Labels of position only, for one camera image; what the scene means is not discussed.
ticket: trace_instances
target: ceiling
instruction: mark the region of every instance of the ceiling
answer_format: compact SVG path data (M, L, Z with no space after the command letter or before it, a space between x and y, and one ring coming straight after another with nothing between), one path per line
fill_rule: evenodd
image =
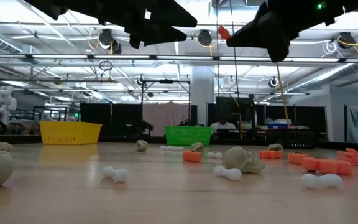
M108 24L106 27L112 29L112 34L122 48L122 55L191 55L191 56L229 56L229 57L268 57L265 49L238 47L229 48L223 40L217 43L217 25L224 25L230 32L238 30L247 22L251 21L256 13L260 1L249 1L246 6L243 2L235 1L233 13L227 10L227 1L220 1L221 7L216 10L211 0L178 0L190 14L198 20L196 28L178 28L187 34L188 40L180 43L157 44L141 47L139 50L133 49L128 43L129 35L119 26ZM102 28L97 19L74 12L68 11L64 16L60 16L57 21L49 18L35 8L30 10L20 0L0 0L0 38L9 42L13 46L33 46L40 54L110 54L110 51L103 49L100 45L94 49L98 43L98 34ZM213 48L203 47L195 39L200 29L209 29L210 34L216 44ZM332 37L336 38L339 32L348 31L355 37L358 43L358 12L352 12L336 18L336 23L330 26L320 24L300 33L300 37L291 42L288 57L303 58L341 58L358 57L355 48L341 49L328 43ZM232 77L238 76L239 91L266 92L278 91L268 86L267 80L277 76L276 66L272 63L234 63L220 62L192 62L186 60L110 60L114 64L111 71L98 69L101 60L39 60L37 65L23 63L19 59L0 59L0 65L5 70L0 69L0 78L23 78L31 77L36 74L36 78L49 79L61 77L62 79L84 80L85 88L96 90L139 90L136 80L143 75L148 80L172 79L187 81L191 79L191 68L197 65L212 66L216 78L220 79L219 86L223 91L235 91L236 84L230 84ZM322 68L334 67L329 63L283 63L280 66L280 74L284 87L291 86L299 80L305 79L309 75L321 70ZM110 76L118 81L118 84L108 82L89 82L103 75L104 78ZM64 83L55 85L50 82L28 83L29 86L51 89L71 89L75 83ZM178 93L158 93L153 98L146 100L187 100L188 94L186 86L178 84L167 85L155 83L149 91L159 90L181 90ZM78 92L70 94L43 91L48 96L61 94L74 100L83 99L83 95ZM118 93L105 92L103 97L85 98L88 101L113 102L135 102L139 99L140 93Z

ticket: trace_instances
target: wall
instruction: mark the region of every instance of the wall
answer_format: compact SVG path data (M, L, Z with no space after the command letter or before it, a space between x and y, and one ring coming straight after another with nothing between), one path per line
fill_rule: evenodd
M288 100L288 105L327 106L328 139L335 142L344 142L344 105L358 106L358 89L325 85L321 90L309 92L309 96L291 97Z
M32 111L34 106L43 106L45 100L38 96L26 95L23 92L14 92L13 97L17 101L17 109Z

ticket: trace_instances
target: orange foam block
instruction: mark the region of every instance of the orange foam block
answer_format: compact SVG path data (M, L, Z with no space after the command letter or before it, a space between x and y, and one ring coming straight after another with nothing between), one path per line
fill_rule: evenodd
M282 151L261 150L259 151L259 159L281 159Z
M308 157L307 154L304 153L288 153L288 162L292 163L292 164L298 164L301 165L302 164L302 160L303 158Z
M352 175L350 162L335 159L305 157L302 160L302 167L309 172L320 171L324 174Z
M200 162L201 161L201 153L196 151L183 151L183 161L191 161L191 162Z
M354 149L346 149L346 151L338 151L336 158L339 160L350 162L352 165L358 165L358 152Z

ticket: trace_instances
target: orange toy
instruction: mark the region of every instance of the orange toy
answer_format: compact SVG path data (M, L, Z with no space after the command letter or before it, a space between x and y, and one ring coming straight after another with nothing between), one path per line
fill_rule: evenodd
M308 155L300 152L288 153L288 162L300 165L305 157L308 157Z
M223 26L219 26L218 33L221 35L222 39L227 40L231 38L231 35L227 29Z
M261 150L259 151L259 159L281 159L282 151Z
M201 161L201 153L197 151L183 151L183 161L191 161L191 162L200 162Z
M334 159L316 159L305 157L302 167L308 172L320 171L324 174L352 175L352 164Z
M338 151L336 155L339 160L348 161L354 166L358 165L358 152L354 149L346 149L346 152Z

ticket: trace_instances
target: wooden floor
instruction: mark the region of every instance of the wooden floor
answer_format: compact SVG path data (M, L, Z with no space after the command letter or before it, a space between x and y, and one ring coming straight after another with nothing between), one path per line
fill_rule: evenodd
M300 186L304 170L286 156L264 160L261 174L232 182L212 175L221 161L183 163L180 152L163 152L160 145L144 153L134 146L16 146L16 171L0 187L0 223L358 223L358 167L343 178L342 191L307 190ZM257 154L264 147L245 148ZM110 165L129 171L126 184L102 178L100 170Z

